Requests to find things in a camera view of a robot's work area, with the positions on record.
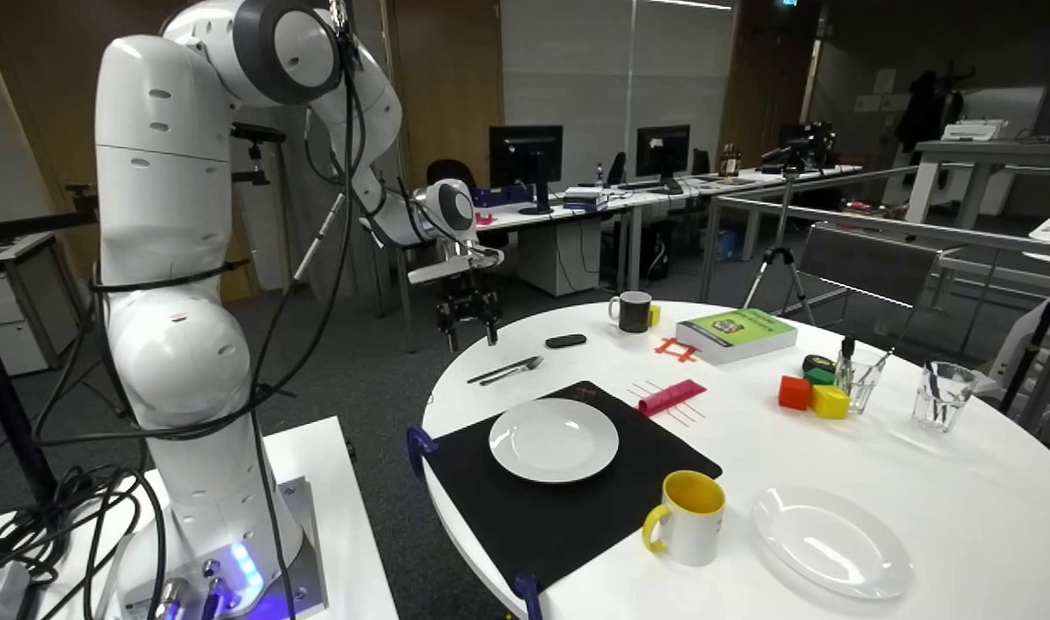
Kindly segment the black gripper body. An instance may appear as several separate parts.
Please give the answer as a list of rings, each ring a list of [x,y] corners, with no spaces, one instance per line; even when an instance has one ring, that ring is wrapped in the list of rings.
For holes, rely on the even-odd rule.
[[[483,275],[464,273],[449,275],[443,288],[443,301],[436,304],[436,329],[454,325],[483,325],[486,317],[500,317],[500,293],[486,288]]]

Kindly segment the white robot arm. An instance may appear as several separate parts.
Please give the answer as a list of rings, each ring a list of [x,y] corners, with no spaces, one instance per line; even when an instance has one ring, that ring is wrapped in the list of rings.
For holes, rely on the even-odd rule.
[[[400,250],[441,242],[436,278],[503,259],[478,242],[464,182],[386,192],[375,164],[391,150],[401,107],[338,9],[199,0],[160,30],[104,48],[96,192],[110,359],[149,431],[187,556],[238,584],[275,578],[303,548],[244,410],[244,334],[219,306],[239,107],[317,114],[340,200]]]

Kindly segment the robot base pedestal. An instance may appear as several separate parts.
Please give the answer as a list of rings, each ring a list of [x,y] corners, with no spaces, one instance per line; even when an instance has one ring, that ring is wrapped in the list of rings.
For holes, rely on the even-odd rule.
[[[239,537],[235,553],[208,562],[208,576],[187,578],[187,548],[167,515],[167,537],[159,541],[150,502],[112,507],[101,533],[110,564],[91,578],[96,620],[145,617],[156,553],[167,557],[179,620],[193,620],[206,594],[223,603],[251,596],[244,615],[215,620],[283,620],[284,603],[296,603],[296,620],[400,620],[340,423],[328,417],[267,435],[263,454],[303,531],[289,576],[263,572],[251,541]]]

